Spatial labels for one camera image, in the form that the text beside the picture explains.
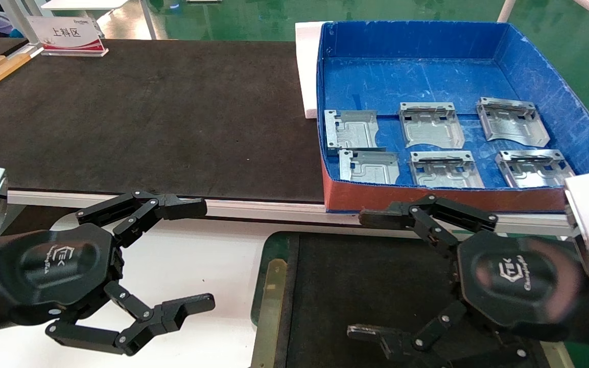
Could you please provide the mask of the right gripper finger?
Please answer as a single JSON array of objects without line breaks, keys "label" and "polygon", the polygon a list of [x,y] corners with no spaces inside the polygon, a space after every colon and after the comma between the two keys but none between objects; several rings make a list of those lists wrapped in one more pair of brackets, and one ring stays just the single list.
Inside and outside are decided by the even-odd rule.
[{"label": "right gripper finger", "polygon": [[467,312],[464,302],[455,301],[416,333],[397,328],[353,324],[346,328],[346,335],[350,339],[378,344],[386,359],[401,362],[406,367],[501,367],[518,364],[530,358],[528,350],[519,342],[503,344],[497,349],[465,358],[442,358],[435,351],[434,345]]},{"label": "right gripper finger", "polygon": [[441,223],[477,233],[493,232],[498,221],[495,214],[436,195],[416,202],[392,202],[385,210],[362,210],[358,219],[368,228],[411,229],[442,256],[454,256],[460,242]]}]

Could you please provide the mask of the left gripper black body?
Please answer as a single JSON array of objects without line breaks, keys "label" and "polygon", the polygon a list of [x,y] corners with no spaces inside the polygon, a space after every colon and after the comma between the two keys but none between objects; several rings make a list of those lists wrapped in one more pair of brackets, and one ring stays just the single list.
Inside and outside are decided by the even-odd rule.
[{"label": "left gripper black body", "polygon": [[106,300],[104,286],[121,275],[113,236],[95,224],[0,239],[0,294],[15,325],[88,312]]}]

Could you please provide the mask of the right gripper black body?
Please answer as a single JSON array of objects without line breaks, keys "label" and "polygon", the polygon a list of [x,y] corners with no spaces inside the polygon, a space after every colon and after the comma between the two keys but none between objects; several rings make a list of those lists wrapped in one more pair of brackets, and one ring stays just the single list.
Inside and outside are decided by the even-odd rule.
[{"label": "right gripper black body", "polygon": [[464,300],[503,328],[557,325],[577,304],[581,260],[570,242],[482,231],[456,257]]}]

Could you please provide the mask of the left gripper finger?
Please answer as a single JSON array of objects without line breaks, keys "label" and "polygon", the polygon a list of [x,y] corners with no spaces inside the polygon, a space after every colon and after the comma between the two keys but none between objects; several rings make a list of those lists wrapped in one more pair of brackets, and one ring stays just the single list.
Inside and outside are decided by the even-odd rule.
[{"label": "left gripper finger", "polygon": [[113,228],[112,244],[129,247],[161,220],[202,218],[207,213],[203,198],[180,199],[176,195],[153,195],[134,191],[115,196],[77,211],[79,224],[99,227],[119,222]]},{"label": "left gripper finger", "polygon": [[179,331],[187,317],[211,311],[216,305],[214,296],[204,293],[165,301],[150,308],[117,281],[108,282],[103,293],[104,301],[112,301],[133,317],[131,326],[121,332],[80,326],[77,320],[84,315],[82,308],[51,323],[46,328],[46,335],[66,347],[133,356],[153,338]]}]

